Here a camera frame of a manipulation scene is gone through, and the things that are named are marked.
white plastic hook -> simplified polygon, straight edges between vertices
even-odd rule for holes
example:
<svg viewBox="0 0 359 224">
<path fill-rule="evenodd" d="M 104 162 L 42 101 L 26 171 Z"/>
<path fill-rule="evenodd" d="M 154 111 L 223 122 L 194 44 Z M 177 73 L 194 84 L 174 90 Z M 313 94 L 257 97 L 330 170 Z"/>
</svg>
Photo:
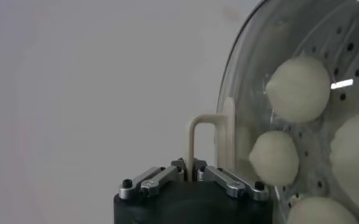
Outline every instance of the white plastic hook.
<svg viewBox="0 0 359 224">
<path fill-rule="evenodd" d="M 224 169 L 235 168 L 235 101 L 229 97 L 225 99 L 221 113 L 199 115 L 187 125 L 185 164 L 189 182 L 193 179 L 195 129 L 202 123 L 213 124 L 216 128 L 216 165 Z"/>
</svg>

white wall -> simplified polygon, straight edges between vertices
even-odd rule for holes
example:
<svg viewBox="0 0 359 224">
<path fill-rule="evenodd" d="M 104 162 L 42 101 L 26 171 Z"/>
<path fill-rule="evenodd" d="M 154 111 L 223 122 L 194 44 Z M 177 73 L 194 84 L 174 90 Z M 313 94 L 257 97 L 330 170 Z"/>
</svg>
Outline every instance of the white wall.
<svg viewBox="0 0 359 224">
<path fill-rule="evenodd" d="M 255 4 L 0 0 L 0 224 L 111 223 L 121 180 L 181 157 L 186 121 L 215 111 Z"/>
</svg>

